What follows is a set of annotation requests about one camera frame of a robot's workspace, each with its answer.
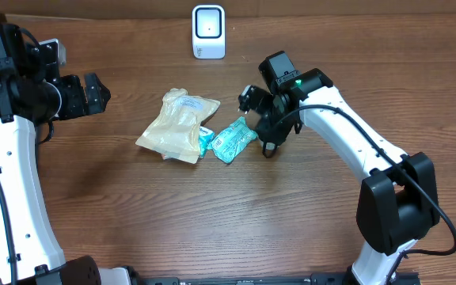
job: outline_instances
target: blue plastic package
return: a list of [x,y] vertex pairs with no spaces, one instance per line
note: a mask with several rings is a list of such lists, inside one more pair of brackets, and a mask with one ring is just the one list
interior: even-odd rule
[[228,128],[220,132],[209,143],[208,149],[213,150],[215,156],[225,163],[231,163],[257,137],[257,133],[245,124],[245,118],[240,117]]
[[214,138],[215,133],[206,127],[199,127],[199,157],[204,158],[209,143]]

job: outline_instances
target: crumpled packet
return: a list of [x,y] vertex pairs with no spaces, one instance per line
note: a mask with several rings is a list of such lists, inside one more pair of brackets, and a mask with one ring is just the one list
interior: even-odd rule
[[219,101],[189,96],[172,88],[163,97],[158,118],[136,144],[184,162],[196,163],[200,155],[200,124],[218,109]]
[[228,128],[221,131],[209,143],[208,149],[213,150],[215,156],[225,163],[231,163],[257,137],[258,134],[245,124],[245,118],[240,117]]
[[[199,143],[199,157],[200,158],[205,158],[205,154],[207,153],[207,147],[209,143],[214,139],[215,133],[206,127],[199,127],[199,138],[198,138],[198,143]],[[163,160],[169,159],[171,157],[168,157],[164,154],[161,155]]]

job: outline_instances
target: teal packet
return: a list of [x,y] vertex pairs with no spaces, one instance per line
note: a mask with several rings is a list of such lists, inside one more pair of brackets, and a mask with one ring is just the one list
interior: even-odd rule
[[209,143],[208,149],[214,151],[215,156],[225,163],[231,163],[257,137],[257,133],[245,124],[245,118],[240,117],[228,128],[221,131]]
[[199,157],[204,158],[209,143],[214,138],[215,133],[206,127],[199,127]]

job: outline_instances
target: wood grain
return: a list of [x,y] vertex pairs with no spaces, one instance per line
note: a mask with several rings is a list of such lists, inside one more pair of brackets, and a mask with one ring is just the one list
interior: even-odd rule
[[[135,145],[173,87],[220,100],[207,127],[221,131],[240,116],[244,86],[264,86],[258,64],[279,50],[299,70],[322,69],[390,142],[427,154],[456,225],[456,15],[226,23],[225,59],[196,60],[189,20],[17,22],[38,40],[63,41],[64,75],[96,72],[112,91],[106,113],[57,123],[40,149],[47,211],[67,259],[89,254],[101,267],[181,278],[343,272],[363,242],[359,185],[317,134],[290,134],[270,160],[254,142],[231,165],[212,153],[197,165],[162,161]],[[451,242],[441,222],[418,247]],[[456,254],[412,256],[401,270],[419,272],[423,284],[456,283]]]
[[[191,18],[201,0],[0,0],[0,13],[85,19]],[[228,17],[456,13],[456,0],[214,0]]]

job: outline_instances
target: wooden table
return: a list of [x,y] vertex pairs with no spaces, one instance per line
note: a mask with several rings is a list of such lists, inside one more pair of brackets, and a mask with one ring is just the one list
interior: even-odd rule
[[[290,134],[273,159],[254,142],[231,165],[212,153],[197,165],[162,161],[135,145],[173,87],[220,100],[207,127],[221,131],[240,116],[243,88],[264,86],[258,64],[280,50],[301,71],[322,69],[390,142],[427,154],[456,225],[456,15],[228,19],[223,60],[193,58],[188,19],[16,24],[63,41],[63,75],[96,72],[112,92],[105,114],[57,123],[40,149],[68,260],[182,278],[343,272],[363,243],[359,184],[317,134]],[[441,222],[417,248],[451,244]],[[411,256],[400,269],[456,283],[456,254]]]

